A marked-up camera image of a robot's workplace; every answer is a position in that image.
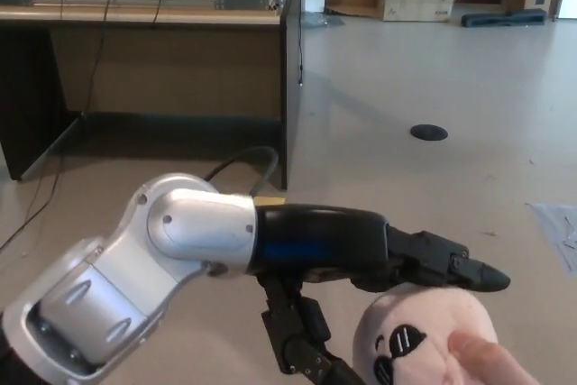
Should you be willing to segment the person's bare hand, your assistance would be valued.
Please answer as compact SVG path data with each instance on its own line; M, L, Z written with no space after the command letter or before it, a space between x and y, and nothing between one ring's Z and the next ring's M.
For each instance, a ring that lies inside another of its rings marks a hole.
M448 337L448 349L460 365L483 384L539 384L506 348L477 335L454 331Z

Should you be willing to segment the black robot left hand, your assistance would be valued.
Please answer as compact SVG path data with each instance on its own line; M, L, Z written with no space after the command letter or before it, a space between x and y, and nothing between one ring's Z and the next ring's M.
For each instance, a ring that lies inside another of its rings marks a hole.
M429 232L406 233L377 213L313 205L258 206L249 264L267 297L261 315L279 369L314 384L363 384L326 349L331 333L305 282L349 280L377 293L402 283L478 292L506 289L510 278L474 260L467 247Z

